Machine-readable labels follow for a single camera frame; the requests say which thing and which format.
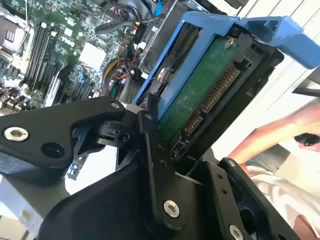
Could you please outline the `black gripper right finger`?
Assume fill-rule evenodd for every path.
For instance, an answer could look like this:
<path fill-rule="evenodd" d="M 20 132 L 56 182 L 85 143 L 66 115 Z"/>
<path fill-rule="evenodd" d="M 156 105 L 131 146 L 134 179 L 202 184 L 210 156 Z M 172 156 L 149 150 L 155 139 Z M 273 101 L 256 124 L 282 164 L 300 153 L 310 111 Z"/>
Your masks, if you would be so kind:
<path fill-rule="evenodd" d="M 215 239 L 285 239 L 284 219 L 232 159 L 201 159 L 190 176 L 203 186 L 205 214 Z"/>

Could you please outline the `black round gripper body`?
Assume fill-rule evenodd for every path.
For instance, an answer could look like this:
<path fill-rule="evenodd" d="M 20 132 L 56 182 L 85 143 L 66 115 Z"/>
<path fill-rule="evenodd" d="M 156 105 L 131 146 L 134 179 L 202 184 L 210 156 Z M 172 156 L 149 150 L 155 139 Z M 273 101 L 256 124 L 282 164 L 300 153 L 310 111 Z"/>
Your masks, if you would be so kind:
<path fill-rule="evenodd" d="M 186 215 L 177 232 L 151 231 L 142 201 L 141 167 L 131 163 L 59 202 L 43 220 L 40 240 L 221 240 L 226 225 L 216 210 L 210 180 L 225 185 L 225 171 L 208 161 L 200 163 L 193 179 L 177 175 Z"/>

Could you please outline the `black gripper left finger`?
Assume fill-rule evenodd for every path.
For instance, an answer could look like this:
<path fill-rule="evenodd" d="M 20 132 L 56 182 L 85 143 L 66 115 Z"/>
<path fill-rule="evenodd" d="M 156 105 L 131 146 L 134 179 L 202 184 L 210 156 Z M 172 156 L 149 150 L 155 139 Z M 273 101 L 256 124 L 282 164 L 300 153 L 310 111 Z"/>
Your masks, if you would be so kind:
<path fill-rule="evenodd" d="M 102 96 L 0 118 L 1 174 L 35 186 L 57 185 L 74 160 L 106 146 L 119 150 L 118 170 L 140 165 L 148 228 L 180 231 L 186 222 L 180 212 L 184 202 L 157 117 L 150 112 L 134 113 Z"/>

